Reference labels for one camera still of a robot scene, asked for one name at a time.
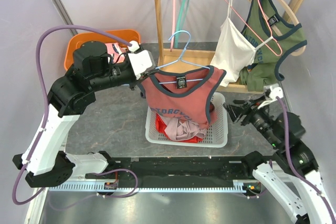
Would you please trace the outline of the red tank top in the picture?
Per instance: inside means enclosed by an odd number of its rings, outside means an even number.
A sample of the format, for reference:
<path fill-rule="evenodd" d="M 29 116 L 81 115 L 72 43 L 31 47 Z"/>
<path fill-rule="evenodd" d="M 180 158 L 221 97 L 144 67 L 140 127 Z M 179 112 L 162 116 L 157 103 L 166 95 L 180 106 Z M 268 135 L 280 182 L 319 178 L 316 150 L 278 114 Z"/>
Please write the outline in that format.
<path fill-rule="evenodd" d="M 166 128 L 166 125 L 164 123 L 164 120 L 169 120 L 171 118 L 166 118 L 166 117 L 163 117 L 163 116 L 160 116 L 158 114 L 156 114 L 156 118 L 155 118 L 155 128 L 156 130 L 159 132 L 159 133 L 162 133 L 164 134 L 165 137 L 166 134 L 164 133 L 164 130 Z M 199 143 L 201 142 L 203 139 L 201 138 L 198 138 L 198 137 L 194 137 L 192 138 L 191 140 L 187 140 L 187 141 L 181 141 L 181 142 L 186 142 L 186 143 Z"/>

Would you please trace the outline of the dusty rose tank top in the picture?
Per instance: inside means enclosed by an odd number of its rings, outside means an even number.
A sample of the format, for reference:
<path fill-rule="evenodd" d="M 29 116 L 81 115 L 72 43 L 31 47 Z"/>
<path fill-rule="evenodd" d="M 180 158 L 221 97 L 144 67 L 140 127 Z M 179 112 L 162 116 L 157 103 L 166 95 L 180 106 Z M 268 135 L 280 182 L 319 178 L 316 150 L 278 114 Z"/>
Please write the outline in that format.
<path fill-rule="evenodd" d="M 158 71 L 138 85 L 150 109 L 166 118 L 197 123 L 206 129 L 217 120 L 211 99 L 226 71 L 214 66 L 184 73 Z"/>

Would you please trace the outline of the blue wire hanger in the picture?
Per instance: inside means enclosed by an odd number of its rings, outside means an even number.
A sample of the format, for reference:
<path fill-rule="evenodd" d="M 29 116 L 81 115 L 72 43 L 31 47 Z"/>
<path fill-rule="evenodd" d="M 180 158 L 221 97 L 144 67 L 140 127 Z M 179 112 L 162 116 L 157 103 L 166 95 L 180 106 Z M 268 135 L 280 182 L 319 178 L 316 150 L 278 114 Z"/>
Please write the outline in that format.
<path fill-rule="evenodd" d="M 193 62 L 190 62 L 190 61 L 186 61 L 186 60 L 183 59 L 183 56 L 184 56 L 184 54 L 185 54 L 185 52 L 186 52 L 186 50 L 187 50 L 187 46 L 189 45 L 192 36 L 191 36 L 190 32 L 189 32 L 189 31 L 186 31 L 186 30 L 178 30 L 178 31 L 176 31 L 176 32 L 174 33 L 173 36 L 175 37 L 176 35 L 178 35 L 178 34 L 180 34 L 180 33 L 185 33 L 185 34 L 187 34 L 187 35 L 188 35 L 188 41 L 187 41 L 187 43 L 185 44 L 184 48 L 182 49 L 182 52 L 180 53 L 180 55 L 178 56 L 178 58 L 177 58 L 176 60 L 174 60 L 174 61 L 169 62 L 169 63 L 163 64 L 163 65 L 161 65 L 161 66 L 157 66 L 157 67 L 155 67 L 155 69 L 160 70 L 160 69 L 162 69 L 162 68 L 164 68 L 164 67 L 173 65 L 173 64 L 175 64 L 175 63 L 177 63 L 177 62 L 183 62 L 183 63 L 189 64 L 189 65 L 193 65 L 193 66 L 196 66 L 196 67 L 199 67 L 199 68 L 209 69 L 208 66 L 199 65 L 199 64 L 196 64 L 196 63 L 193 63 Z"/>

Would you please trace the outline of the mauve tank top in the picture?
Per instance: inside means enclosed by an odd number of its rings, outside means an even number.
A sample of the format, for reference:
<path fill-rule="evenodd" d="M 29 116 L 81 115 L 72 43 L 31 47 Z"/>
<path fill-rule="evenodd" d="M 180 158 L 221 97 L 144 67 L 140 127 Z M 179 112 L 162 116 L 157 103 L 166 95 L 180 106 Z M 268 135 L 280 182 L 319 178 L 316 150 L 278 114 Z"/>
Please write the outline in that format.
<path fill-rule="evenodd" d="M 203 139 L 207 134 L 207 129 L 200 127 L 197 123 L 188 120 L 171 118 L 164 120 L 166 128 L 164 133 L 175 142 L 191 140 L 194 137 Z"/>

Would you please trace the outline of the teal plastic hanger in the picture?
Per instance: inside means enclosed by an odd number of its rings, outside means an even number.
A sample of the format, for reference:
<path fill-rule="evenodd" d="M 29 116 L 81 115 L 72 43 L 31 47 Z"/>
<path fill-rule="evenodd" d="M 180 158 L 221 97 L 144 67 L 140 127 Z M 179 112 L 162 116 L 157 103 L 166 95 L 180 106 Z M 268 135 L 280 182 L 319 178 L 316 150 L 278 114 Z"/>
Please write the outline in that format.
<path fill-rule="evenodd" d="M 182 0 L 179 15 L 176 21 L 176 26 L 174 31 L 179 31 L 183 29 L 184 22 L 186 20 L 187 10 L 190 0 Z"/>

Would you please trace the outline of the pink plastic hanger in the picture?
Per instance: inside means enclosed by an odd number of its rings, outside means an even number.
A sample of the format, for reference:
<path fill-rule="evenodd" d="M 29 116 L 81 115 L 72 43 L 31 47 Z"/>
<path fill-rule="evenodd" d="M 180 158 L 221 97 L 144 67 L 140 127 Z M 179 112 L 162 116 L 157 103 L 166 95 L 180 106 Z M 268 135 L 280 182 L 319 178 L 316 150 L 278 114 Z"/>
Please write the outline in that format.
<path fill-rule="evenodd" d="M 174 33 L 176 28 L 176 0 L 172 0 L 172 37 L 171 37 L 171 44 L 170 44 L 170 52 L 173 50 L 174 46 Z"/>

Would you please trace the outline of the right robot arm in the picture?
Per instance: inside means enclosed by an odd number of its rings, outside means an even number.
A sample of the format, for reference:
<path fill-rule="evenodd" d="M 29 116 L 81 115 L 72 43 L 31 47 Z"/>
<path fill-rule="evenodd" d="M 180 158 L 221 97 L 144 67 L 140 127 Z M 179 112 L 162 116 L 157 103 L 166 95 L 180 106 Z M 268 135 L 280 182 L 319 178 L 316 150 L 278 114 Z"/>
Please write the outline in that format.
<path fill-rule="evenodd" d="M 292 223 L 335 223 L 332 208 L 323 186 L 317 161 L 310 148 L 302 141 L 305 128 L 300 117 L 288 112 L 281 98 L 282 113 L 272 119 L 266 110 L 269 100 L 224 103 L 233 122 L 251 124 L 275 149 L 271 160 L 276 162 L 295 186 L 294 193 L 272 169 L 270 162 L 258 151 L 244 156 L 241 174 L 255 178 L 271 193 L 287 213 Z"/>

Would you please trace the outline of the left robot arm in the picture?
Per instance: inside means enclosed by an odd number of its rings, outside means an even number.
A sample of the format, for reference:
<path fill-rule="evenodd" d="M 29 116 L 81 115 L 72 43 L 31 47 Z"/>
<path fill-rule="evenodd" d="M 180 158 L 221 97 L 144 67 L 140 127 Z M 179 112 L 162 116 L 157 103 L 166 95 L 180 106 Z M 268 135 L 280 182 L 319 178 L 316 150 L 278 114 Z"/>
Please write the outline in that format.
<path fill-rule="evenodd" d="M 47 95 L 48 116 L 31 157 L 17 154 L 13 163 L 27 171 L 31 188 L 56 187 L 71 177 L 99 174 L 111 178 L 115 173 L 112 158 L 105 151 L 74 155 L 60 148 L 74 123 L 96 101 L 97 91 L 122 85 L 130 89 L 151 75 L 155 68 L 152 54 L 143 48 L 124 53 L 124 60 L 113 62 L 107 46 L 98 41 L 82 44 L 73 52 L 73 64 L 57 79 Z"/>

